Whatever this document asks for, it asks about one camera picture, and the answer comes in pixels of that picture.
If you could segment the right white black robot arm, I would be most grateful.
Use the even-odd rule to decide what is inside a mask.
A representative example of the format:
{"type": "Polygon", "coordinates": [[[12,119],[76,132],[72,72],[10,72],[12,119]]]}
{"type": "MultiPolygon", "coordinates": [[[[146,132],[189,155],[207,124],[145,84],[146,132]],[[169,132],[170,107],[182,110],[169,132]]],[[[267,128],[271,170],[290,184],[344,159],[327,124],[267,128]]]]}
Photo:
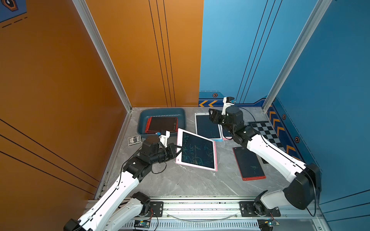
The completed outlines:
{"type": "Polygon", "coordinates": [[[268,216],[271,210],[286,205],[305,210],[311,203],[318,204],[322,187],[321,172],[316,164],[306,164],[274,146],[258,130],[245,124],[242,109],[237,106],[209,109],[209,119],[226,129],[234,142],[267,161],[289,182],[285,189],[260,193],[253,203],[256,215],[268,216]]]}

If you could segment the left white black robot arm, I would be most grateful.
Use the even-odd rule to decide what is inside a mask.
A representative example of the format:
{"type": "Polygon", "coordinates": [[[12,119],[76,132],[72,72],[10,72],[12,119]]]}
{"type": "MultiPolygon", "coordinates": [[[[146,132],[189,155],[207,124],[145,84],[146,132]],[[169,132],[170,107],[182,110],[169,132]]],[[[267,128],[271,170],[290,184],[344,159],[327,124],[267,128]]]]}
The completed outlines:
{"type": "Polygon", "coordinates": [[[144,216],[150,207],[150,198],[143,193],[135,193],[123,204],[123,200],[135,189],[144,177],[152,171],[156,163],[175,159],[183,148],[174,143],[164,145],[159,136],[151,135],[121,166],[120,175],[98,200],[79,219],[70,219],[65,231],[118,231],[137,216],[144,216]]]}

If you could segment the teal storage box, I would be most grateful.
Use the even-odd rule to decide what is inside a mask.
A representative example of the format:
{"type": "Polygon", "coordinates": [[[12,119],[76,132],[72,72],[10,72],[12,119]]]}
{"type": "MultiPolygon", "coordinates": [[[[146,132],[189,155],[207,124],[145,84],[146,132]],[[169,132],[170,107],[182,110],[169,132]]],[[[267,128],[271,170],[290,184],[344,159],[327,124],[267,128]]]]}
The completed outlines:
{"type": "Polygon", "coordinates": [[[156,108],[141,112],[137,133],[146,138],[149,135],[167,130],[176,136],[178,129],[186,128],[186,114],[182,108],[156,108]]]}

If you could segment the red writing tablet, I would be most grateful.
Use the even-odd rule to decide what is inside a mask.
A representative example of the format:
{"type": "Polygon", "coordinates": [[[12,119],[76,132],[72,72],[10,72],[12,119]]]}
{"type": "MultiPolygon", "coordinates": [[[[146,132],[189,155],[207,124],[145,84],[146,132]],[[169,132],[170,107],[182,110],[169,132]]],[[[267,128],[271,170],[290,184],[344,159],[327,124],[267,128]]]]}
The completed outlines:
{"type": "Polygon", "coordinates": [[[162,130],[176,132],[178,129],[177,117],[150,117],[147,120],[145,133],[156,133],[162,130]]]}
{"type": "Polygon", "coordinates": [[[255,153],[244,147],[234,147],[233,152],[243,181],[256,181],[266,178],[255,153]]]}

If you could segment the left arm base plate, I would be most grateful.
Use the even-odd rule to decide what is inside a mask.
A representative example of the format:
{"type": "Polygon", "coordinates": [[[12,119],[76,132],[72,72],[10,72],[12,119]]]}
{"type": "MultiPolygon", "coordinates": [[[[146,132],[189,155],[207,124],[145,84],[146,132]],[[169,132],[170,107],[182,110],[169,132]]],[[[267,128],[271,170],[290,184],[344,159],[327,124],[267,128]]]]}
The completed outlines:
{"type": "Polygon", "coordinates": [[[143,205],[142,211],[139,214],[140,217],[150,217],[156,215],[158,218],[163,216],[163,201],[151,201],[143,205]]]}

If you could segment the pink writing tablet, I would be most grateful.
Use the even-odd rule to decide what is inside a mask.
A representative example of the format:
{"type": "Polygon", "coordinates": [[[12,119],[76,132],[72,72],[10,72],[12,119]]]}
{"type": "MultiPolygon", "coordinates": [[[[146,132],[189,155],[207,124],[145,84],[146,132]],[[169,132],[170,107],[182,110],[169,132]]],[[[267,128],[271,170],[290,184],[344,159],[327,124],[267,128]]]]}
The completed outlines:
{"type": "Polygon", "coordinates": [[[221,125],[219,125],[219,128],[223,140],[232,140],[232,135],[225,128],[223,128],[221,125]]]}
{"type": "Polygon", "coordinates": [[[179,165],[217,171],[217,154],[215,141],[178,129],[177,152],[175,162],[179,165]]]}

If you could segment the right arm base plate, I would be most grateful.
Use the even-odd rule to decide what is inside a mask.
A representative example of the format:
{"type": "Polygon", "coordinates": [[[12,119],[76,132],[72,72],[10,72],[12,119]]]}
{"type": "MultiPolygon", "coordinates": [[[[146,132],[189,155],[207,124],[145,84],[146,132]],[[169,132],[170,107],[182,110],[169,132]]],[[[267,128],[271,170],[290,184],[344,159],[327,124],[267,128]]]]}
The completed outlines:
{"type": "Polygon", "coordinates": [[[239,202],[240,212],[242,217],[280,217],[280,209],[263,209],[258,211],[254,205],[254,201],[240,201],[239,202]]]}

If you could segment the light blue writing tablet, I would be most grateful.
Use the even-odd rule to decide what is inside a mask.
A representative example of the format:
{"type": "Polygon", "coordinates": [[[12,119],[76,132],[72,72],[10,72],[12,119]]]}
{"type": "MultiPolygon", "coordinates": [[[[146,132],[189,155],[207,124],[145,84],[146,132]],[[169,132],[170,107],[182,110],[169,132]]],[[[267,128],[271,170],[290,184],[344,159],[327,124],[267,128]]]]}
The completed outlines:
{"type": "Polygon", "coordinates": [[[209,116],[208,112],[195,113],[196,134],[214,141],[221,141],[222,132],[220,126],[212,123],[209,116]]]}

